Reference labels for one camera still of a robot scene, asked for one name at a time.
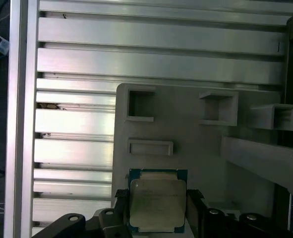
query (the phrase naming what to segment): rectangular slot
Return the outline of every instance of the rectangular slot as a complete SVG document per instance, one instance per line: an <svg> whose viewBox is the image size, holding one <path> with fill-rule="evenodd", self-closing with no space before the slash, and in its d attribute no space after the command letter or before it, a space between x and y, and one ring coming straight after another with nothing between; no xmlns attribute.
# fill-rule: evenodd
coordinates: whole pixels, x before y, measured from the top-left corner
<svg viewBox="0 0 293 238"><path fill-rule="evenodd" d="M173 155L173 142L159 140L132 140L127 141L128 153L135 155Z"/></svg>
<svg viewBox="0 0 293 238"><path fill-rule="evenodd" d="M155 88L132 88L127 92L127 115L131 121L154 121Z"/></svg>
<svg viewBox="0 0 293 238"><path fill-rule="evenodd" d="M199 99L204 100L200 124L236 126L237 92L208 91L200 94Z"/></svg>

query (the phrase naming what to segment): screw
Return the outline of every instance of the screw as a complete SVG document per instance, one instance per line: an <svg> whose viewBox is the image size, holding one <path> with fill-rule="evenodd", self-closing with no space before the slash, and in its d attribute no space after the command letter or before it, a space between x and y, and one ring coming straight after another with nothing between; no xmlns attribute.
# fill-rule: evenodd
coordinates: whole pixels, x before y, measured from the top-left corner
<svg viewBox="0 0 293 238"><path fill-rule="evenodd" d="M246 215L247 219L251 220L251 221L256 221L256 216L252 215L252 214L249 214L249 215Z"/></svg>
<svg viewBox="0 0 293 238"><path fill-rule="evenodd" d="M219 214L219 211L216 210L216 209L211 209L209 212L210 212L211 214L213 214L213 215L217 215L217 214Z"/></svg>

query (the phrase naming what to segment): metal frame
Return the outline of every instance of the metal frame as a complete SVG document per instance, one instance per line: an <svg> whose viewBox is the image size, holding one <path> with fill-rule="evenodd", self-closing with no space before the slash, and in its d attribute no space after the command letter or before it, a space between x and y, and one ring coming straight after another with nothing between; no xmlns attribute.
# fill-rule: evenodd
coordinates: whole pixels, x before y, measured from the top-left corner
<svg viewBox="0 0 293 238"><path fill-rule="evenodd" d="M24 111L23 145L23 190L21 237L31 237L33 217L33 182L34 182L34 144L35 144L35 108L37 79L37 49L39 0L28 1L28 26L26 54L26 84Z"/></svg>
<svg viewBox="0 0 293 238"><path fill-rule="evenodd" d="M4 212L4 237L8 238L18 238L21 233L27 3L12 0L10 6Z"/></svg>
<svg viewBox="0 0 293 238"><path fill-rule="evenodd" d="M11 1L4 213L7 238L31 236L38 9L38 0Z"/></svg>

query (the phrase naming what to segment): square holder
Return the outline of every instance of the square holder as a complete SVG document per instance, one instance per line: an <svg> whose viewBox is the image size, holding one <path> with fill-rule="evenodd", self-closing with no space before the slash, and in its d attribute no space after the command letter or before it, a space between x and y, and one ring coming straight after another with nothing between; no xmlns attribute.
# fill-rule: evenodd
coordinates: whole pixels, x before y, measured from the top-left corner
<svg viewBox="0 0 293 238"><path fill-rule="evenodd" d="M155 87L129 87L126 92L125 120L153 122Z"/></svg>
<svg viewBox="0 0 293 238"><path fill-rule="evenodd" d="M199 99L203 101L200 124L237 125L238 92L207 91Z"/></svg>
<svg viewBox="0 0 293 238"><path fill-rule="evenodd" d="M270 104L250 108L249 126L293 131L293 105Z"/></svg>

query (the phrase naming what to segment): metal bar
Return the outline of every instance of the metal bar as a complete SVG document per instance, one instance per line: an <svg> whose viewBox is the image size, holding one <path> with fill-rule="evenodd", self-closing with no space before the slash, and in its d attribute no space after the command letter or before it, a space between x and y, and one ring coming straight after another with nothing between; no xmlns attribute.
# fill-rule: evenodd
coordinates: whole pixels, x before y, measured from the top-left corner
<svg viewBox="0 0 293 238"><path fill-rule="evenodd" d="M110 206L108 201L34 198L33 221L53 222L67 213L79 213L88 220L97 210Z"/></svg>
<svg viewBox="0 0 293 238"><path fill-rule="evenodd" d="M115 106L116 96L111 94L66 93L38 91L37 102L90 104L101 106Z"/></svg>
<svg viewBox="0 0 293 238"><path fill-rule="evenodd" d="M37 89L47 91L96 92L115 94L119 84L121 84L121 82L92 81L72 78L37 79Z"/></svg>
<svg viewBox="0 0 293 238"><path fill-rule="evenodd" d="M39 49L38 56L41 72L281 84L280 62L66 49Z"/></svg>
<svg viewBox="0 0 293 238"><path fill-rule="evenodd" d="M43 91L64 91L64 92L86 92L86 93L104 93L115 94L117 87L121 83L140 83L152 85L170 85L170 86L193 86L193 87L215 87L215 88L236 88L236 85L225 84L222 82L205 82L205 81L184 81L171 79L152 79L152 78L117 78L115 76L90 75L92 78L64 78L65 75L60 75L60 78L38 78L37 89ZM257 85L244 85L247 89L257 89Z"/></svg>
<svg viewBox="0 0 293 238"><path fill-rule="evenodd" d="M28 1L26 84L24 111L24 144L23 144L23 190L22 190L22 223L21 237L31 237L33 212L33 171L34 171L34 139L35 139L35 105L37 78L37 39L39 1Z"/></svg>
<svg viewBox="0 0 293 238"><path fill-rule="evenodd" d="M36 110L36 132L75 133L110 136L114 133L115 114Z"/></svg>
<svg viewBox="0 0 293 238"><path fill-rule="evenodd" d="M111 172L92 171L68 171L68 170L34 170L35 180L58 180L58 181L87 181L87 182L112 182Z"/></svg>
<svg viewBox="0 0 293 238"><path fill-rule="evenodd" d="M50 139L50 140L73 140L73 141L94 141L94 142L113 142L113 135L110 136L91 136L84 134L68 134L68 133L42 133L42 139Z"/></svg>
<svg viewBox="0 0 293 238"><path fill-rule="evenodd" d="M35 162L111 168L113 143L36 139Z"/></svg>
<svg viewBox="0 0 293 238"><path fill-rule="evenodd" d="M223 137L221 155L293 194L293 148Z"/></svg>
<svg viewBox="0 0 293 238"><path fill-rule="evenodd" d="M21 237L24 93L28 0L12 0L10 35L4 237Z"/></svg>
<svg viewBox="0 0 293 238"><path fill-rule="evenodd" d="M283 46L284 37L283 33L276 32L116 20L99 21L41 17L39 22L39 41L44 42L74 42L272 56L283 55L283 47L280 47L278 51L278 45L280 43ZM259 39L262 39L262 43L255 44Z"/></svg>
<svg viewBox="0 0 293 238"><path fill-rule="evenodd" d="M40 192L43 195L71 195L71 197L111 199L111 184L36 180L34 181L34 192Z"/></svg>
<svg viewBox="0 0 293 238"><path fill-rule="evenodd" d="M226 22L240 24L255 24L265 26L284 26L289 16L254 14L245 12L211 11L179 8L136 6L119 4L103 4L94 2L51 1L41 0L41 11L72 12L86 14L119 15L133 17L168 18L178 20L196 20L203 22Z"/></svg>
<svg viewBox="0 0 293 238"><path fill-rule="evenodd" d="M78 4L83 0L74 0ZM293 3L282 2L266 2L266 1L246 1L246 0L215 0L215 1L195 1L184 0L163 0L158 2L156 0L100 0L100 3L116 3L116 4L132 4L132 5L150 5L150 6L167 6L167 7L180 7L190 9L205 9L205 10L220 10L220 11L238 11L250 13L280 13L281 15L293 15ZM53 3L51 1L42 1L41 10L55 9L54 7L66 4L59 1Z"/></svg>

